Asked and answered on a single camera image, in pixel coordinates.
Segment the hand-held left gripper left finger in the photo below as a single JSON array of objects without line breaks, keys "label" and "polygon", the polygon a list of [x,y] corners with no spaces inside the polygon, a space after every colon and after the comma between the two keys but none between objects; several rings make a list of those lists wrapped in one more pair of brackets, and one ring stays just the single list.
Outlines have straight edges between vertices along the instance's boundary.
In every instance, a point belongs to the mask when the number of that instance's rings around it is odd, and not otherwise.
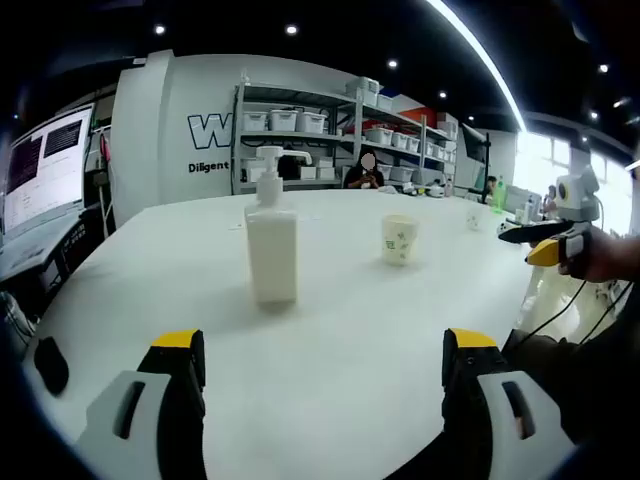
[{"label": "hand-held left gripper left finger", "polygon": [[99,479],[204,479],[204,335],[155,339],[86,410],[75,450]]}]

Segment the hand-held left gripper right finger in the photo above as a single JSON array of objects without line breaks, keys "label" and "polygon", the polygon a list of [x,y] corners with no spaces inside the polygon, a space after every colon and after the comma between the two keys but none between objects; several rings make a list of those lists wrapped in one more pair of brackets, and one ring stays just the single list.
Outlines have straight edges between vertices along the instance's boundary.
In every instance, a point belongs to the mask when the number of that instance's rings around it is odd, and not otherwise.
[{"label": "hand-held left gripper right finger", "polygon": [[549,479],[574,451],[555,401],[480,332],[444,332],[442,387],[453,479]]}]

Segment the person's right hand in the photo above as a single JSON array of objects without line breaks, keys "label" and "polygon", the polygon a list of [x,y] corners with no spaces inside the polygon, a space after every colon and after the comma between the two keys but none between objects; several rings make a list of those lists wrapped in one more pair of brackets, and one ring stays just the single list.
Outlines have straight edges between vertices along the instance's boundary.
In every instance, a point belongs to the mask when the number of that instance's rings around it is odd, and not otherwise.
[{"label": "person's right hand", "polygon": [[638,281],[639,237],[613,238],[593,231],[589,251],[561,263],[558,271],[590,283]]}]

